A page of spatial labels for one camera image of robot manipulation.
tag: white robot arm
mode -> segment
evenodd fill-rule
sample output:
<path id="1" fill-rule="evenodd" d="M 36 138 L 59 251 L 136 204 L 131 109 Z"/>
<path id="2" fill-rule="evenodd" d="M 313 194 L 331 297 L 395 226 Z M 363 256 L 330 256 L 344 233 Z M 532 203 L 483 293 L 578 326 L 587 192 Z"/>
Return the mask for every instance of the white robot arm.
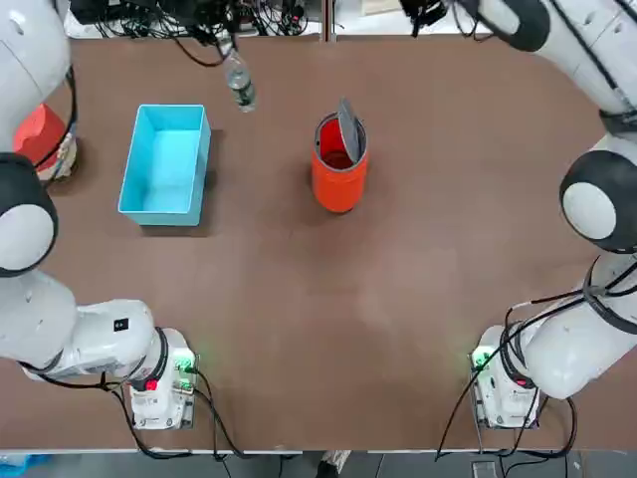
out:
<path id="1" fill-rule="evenodd" d="M 112 373 L 130 383 L 137 428 L 179 428 L 192 412 L 195 356 L 140 301 L 77 307 L 36 270 L 58 215 L 36 171 L 11 151 L 21 122 L 64 80 L 69 44 L 50 0 L 0 5 L 0 357 L 32 378 Z"/>
<path id="2" fill-rule="evenodd" d="M 637 2 L 457 1 L 501 40 L 567 74 L 599 106 L 607 129 L 573 164 L 559 191 L 568 223 L 607 251 L 591 269 L 591 287 L 580 304 L 524 330 L 478 378 L 489 426 L 529 426 L 536 387 L 569 397 L 637 345 L 637 294 L 603 289 L 626 271 L 615 290 L 630 292 L 637 284 L 637 256 L 631 255 L 637 250 Z M 489 328 L 472 355 L 475 365 L 520 325 L 508 333 L 502 326 Z"/>

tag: table surface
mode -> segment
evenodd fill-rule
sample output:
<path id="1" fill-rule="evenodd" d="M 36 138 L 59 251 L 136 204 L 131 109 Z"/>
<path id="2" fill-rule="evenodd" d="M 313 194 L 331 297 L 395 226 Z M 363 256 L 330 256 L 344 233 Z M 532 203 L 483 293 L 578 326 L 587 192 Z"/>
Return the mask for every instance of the table surface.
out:
<path id="1" fill-rule="evenodd" d="M 595 256 L 557 200 L 568 166 L 602 134 L 595 107 L 550 65 L 497 41 L 240 47 L 253 114 L 238 111 L 221 70 L 172 43 L 73 45 L 81 162 L 52 188 L 61 233 L 43 269 L 79 303 L 142 299 L 183 332 L 242 448 L 435 448 L 482 331 L 510 304 L 568 289 Z M 332 215 L 312 196 L 310 157 L 341 96 L 365 124 L 370 167 L 360 204 Z M 117 213 L 140 104 L 206 107 L 198 228 L 142 229 Z M 637 447 L 636 364 L 629 355 L 576 396 L 576 446 Z M 0 448 L 134 448 L 106 393 L 37 383 L 5 360 L 0 376 Z M 144 439 L 211 449 L 197 413 L 194 430 Z M 560 447 L 566 417 L 557 403 L 523 446 Z M 510 431 L 485 436 L 512 443 Z M 477 446 L 467 401 L 447 447 Z"/>

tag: light blue box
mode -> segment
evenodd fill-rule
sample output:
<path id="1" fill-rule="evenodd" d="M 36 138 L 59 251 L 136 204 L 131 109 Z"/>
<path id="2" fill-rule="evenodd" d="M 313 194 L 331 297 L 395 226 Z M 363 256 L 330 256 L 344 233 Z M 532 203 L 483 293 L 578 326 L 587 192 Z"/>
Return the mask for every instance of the light blue box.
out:
<path id="1" fill-rule="evenodd" d="M 210 148 L 201 105 L 140 105 L 118 211 L 142 226 L 196 226 Z"/>

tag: plastic water bottle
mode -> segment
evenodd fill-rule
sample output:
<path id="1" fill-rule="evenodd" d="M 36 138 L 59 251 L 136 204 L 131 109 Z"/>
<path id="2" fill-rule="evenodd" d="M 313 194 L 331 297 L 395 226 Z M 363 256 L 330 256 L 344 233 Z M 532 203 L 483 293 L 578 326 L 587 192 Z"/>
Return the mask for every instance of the plastic water bottle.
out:
<path id="1" fill-rule="evenodd" d="M 228 54 L 228 58 L 223 62 L 226 72 L 226 81 L 235 97 L 235 102 L 239 109 L 244 112 L 252 112 L 257 107 L 257 97 L 255 87 L 250 78 L 248 65 L 235 49 Z"/>

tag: orange cup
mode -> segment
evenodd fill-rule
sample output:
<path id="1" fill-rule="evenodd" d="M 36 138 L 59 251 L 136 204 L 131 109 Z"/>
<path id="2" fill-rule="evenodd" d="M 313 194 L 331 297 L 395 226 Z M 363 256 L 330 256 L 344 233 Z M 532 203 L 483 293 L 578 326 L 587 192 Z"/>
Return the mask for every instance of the orange cup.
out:
<path id="1" fill-rule="evenodd" d="M 328 115 L 317 127 L 312 152 L 312 190 L 328 211 L 347 212 L 362 196 L 367 174 L 367 136 L 356 119 L 360 139 L 360 160 L 352 163 L 347 155 L 336 113 Z"/>

